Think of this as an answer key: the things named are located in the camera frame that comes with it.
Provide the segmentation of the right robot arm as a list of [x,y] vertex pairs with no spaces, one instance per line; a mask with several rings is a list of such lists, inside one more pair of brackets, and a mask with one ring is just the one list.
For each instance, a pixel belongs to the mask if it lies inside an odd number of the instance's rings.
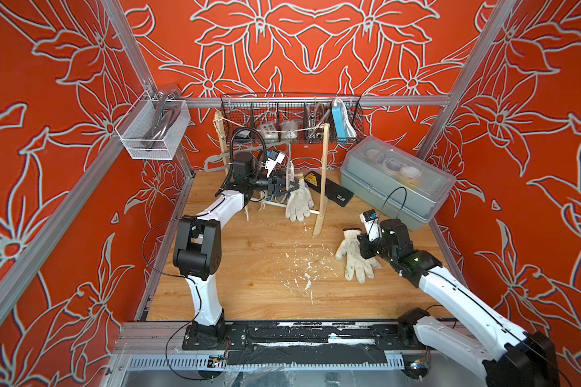
[[399,335],[434,348],[482,379],[488,386],[559,386],[554,343],[506,319],[458,281],[432,254],[414,248],[398,219],[378,221],[374,211],[361,216],[357,236],[363,260],[387,261],[400,277],[435,299],[471,332],[447,327],[420,308],[399,317]]

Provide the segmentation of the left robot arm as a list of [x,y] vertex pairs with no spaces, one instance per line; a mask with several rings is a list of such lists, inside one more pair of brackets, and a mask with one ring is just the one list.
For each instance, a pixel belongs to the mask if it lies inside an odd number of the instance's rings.
[[255,193],[267,198],[282,198],[295,193],[300,184],[278,166],[285,156],[269,151],[260,132],[241,127],[231,137],[230,147],[240,134],[254,135],[261,151],[253,155],[244,150],[229,151],[229,171],[216,192],[216,201],[194,216],[178,221],[173,265],[186,279],[195,306],[194,322],[187,333],[190,338],[203,339],[206,344],[220,344],[226,338],[224,310],[216,289],[216,272],[222,260],[223,227],[238,212],[245,209]]

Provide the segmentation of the white glove front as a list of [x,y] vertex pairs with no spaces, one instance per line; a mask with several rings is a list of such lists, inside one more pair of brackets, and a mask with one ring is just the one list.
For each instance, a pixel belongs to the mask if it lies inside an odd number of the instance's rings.
[[351,282],[355,279],[358,283],[364,284],[366,279],[374,279],[374,271],[382,266],[374,258],[363,258],[360,251],[358,237],[361,231],[356,228],[343,230],[343,240],[339,244],[335,253],[338,261],[345,261],[345,279]]

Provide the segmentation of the wooden drying rack stand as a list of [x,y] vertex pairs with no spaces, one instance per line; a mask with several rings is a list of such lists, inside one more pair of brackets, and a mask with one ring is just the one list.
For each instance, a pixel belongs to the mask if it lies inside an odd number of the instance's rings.
[[[209,162],[222,161],[224,163],[223,167],[220,167],[221,170],[224,170],[226,173],[226,177],[231,177],[230,173],[230,161],[229,158],[232,156],[233,147],[229,148],[227,144],[227,136],[225,135],[225,126],[223,122],[229,122],[220,111],[216,111],[213,125],[216,129],[216,133],[218,135],[219,146],[221,149],[221,154],[211,156],[205,161],[205,167],[208,167]],[[313,227],[312,236],[316,237],[321,234],[324,220],[325,220],[325,213],[327,209],[327,205],[329,200],[326,198],[325,195],[325,183],[327,177],[327,158],[329,152],[329,132],[330,132],[330,125],[329,124],[322,124],[319,128],[323,129],[323,143],[322,143],[322,157],[321,157],[321,188],[320,188],[320,204],[319,210],[315,211],[316,214],[316,223]]]

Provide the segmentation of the white glove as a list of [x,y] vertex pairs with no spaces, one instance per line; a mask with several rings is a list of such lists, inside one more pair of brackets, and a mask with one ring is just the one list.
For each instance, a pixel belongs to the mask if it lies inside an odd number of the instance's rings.
[[364,284],[366,279],[374,279],[374,271],[382,266],[374,258],[363,258],[360,251],[358,237],[361,231],[356,228],[343,230],[343,240],[339,244],[335,253],[338,261],[345,261],[345,279],[351,282],[355,279],[358,283]]
[[292,222],[303,222],[311,216],[314,202],[303,177],[299,178],[299,188],[290,193],[285,215]]

